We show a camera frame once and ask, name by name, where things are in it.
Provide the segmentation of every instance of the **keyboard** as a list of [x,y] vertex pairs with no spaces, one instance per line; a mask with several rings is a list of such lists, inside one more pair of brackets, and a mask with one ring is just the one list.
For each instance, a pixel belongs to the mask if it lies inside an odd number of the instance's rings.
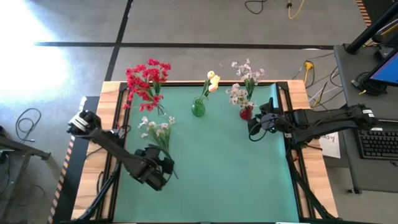
[[398,128],[383,131],[356,131],[362,159],[398,160]]

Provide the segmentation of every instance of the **green vase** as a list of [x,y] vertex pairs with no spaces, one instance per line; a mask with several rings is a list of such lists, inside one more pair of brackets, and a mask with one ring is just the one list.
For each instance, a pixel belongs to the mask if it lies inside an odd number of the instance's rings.
[[199,118],[205,114],[205,111],[206,107],[205,104],[203,103],[203,100],[201,100],[199,97],[193,99],[192,114]]

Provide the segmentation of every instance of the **red vase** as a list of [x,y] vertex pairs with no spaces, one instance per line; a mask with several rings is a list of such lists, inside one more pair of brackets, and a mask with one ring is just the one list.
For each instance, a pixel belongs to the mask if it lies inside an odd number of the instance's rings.
[[241,109],[241,111],[239,112],[239,115],[245,121],[250,120],[252,115],[253,115],[253,107],[252,106],[248,106],[248,107],[246,107],[244,109]]

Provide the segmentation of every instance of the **gray floor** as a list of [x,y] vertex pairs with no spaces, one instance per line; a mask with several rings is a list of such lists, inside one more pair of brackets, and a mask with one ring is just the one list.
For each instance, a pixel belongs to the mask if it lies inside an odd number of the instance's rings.
[[[267,1],[262,14],[257,16],[249,13],[243,2],[134,0],[123,42],[333,45],[352,41],[366,27],[355,0],[307,0],[294,20],[287,18],[284,1]],[[28,144],[52,153],[48,162],[33,158],[24,176],[25,185],[42,186],[45,196],[38,190],[22,195],[24,200],[35,203],[29,207],[16,206],[9,220],[45,223],[69,140],[65,132],[67,122],[76,113],[82,96],[99,95],[113,50],[111,47],[33,47],[32,43],[114,42],[126,3],[127,0],[0,3],[0,19],[5,22],[3,30],[7,34],[0,37],[5,43],[2,53],[6,55],[0,74],[0,124],[15,139],[17,117],[26,108],[40,109],[42,120],[30,136],[36,142]],[[293,4],[297,8],[300,1]],[[209,70],[216,71],[224,80],[235,79],[231,62],[247,57],[253,68],[266,70],[266,79],[290,79],[304,60],[330,52],[121,48],[112,80],[125,80],[126,67],[144,63],[149,57],[172,64],[171,80],[202,80]],[[312,61],[316,80],[336,67],[333,55]],[[302,79],[303,74],[302,70],[298,78]],[[324,83],[309,88],[308,94],[313,96]],[[326,89],[332,88],[333,85],[328,85]],[[325,93],[323,101],[338,92],[337,88]],[[325,106],[332,109],[344,103],[340,94]],[[347,168],[330,165],[328,173],[340,217],[394,223],[396,194],[347,195],[345,190],[351,187]]]

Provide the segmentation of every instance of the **table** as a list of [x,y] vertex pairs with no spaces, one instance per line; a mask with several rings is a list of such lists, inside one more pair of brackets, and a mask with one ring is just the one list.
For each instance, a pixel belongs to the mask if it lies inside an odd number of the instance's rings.
[[[267,80],[267,82],[287,82],[290,90],[290,98],[292,101],[293,109],[310,108],[307,98],[307,92],[303,81],[301,80]],[[119,95],[119,87],[121,82],[104,82],[101,91],[101,96],[99,99],[97,115],[101,117],[102,127],[104,129],[111,129],[113,125],[114,112],[116,107],[116,102]],[[124,113],[119,115],[119,124],[123,123]],[[318,141],[311,142],[311,145],[319,146]],[[90,143],[87,153],[90,153],[97,149],[98,146]],[[333,194],[331,192],[328,176],[326,173],[326,167],[323,162],[322,152],[312,148],[305,148],[303,150],[303,158],[306,165],[306,170],[308,174],[308,181],[311,190],[317,196],[319,201],[325,206],[325,208],[334,216],[337,216],[337,211],[335,207],[335,202],[333,199]],[[98,174],[103,171],[106,160],[106,151],[99,151],[96,154],[91,155],[85,161],[78,193],[76,196],[75,206],[73,208],[72,218],[79,217],[85,209],[90,205],[96,196],[96,183]],[[110,192],[108,192],[103,208],[103,216],[106,217],[108,214],[108,209],[110,205]],[[305,196],[301,192],[300,200],[303,207],[304,216],[308,216],[308,210],[306,206]]]
[[[379,62],[374,53],[377,47],[361,48],[356,55],[347,53],[343,46],[335,46],[335,55],[340,72],[341,83],[348,106],[363,103],[373,110],[379,119],[398,120],[398,104],[396,96],[398,88],[388,87],[388,94],[381,96],[359,95],[358,90],[351,84],[363,72],[370,72]],[[345,148],[348,157],[349,169],[355,192],[361,190],[375,190],[383,192],[398,192],[397,169],[389,161],[361,159],[353,130],[344,130]]]

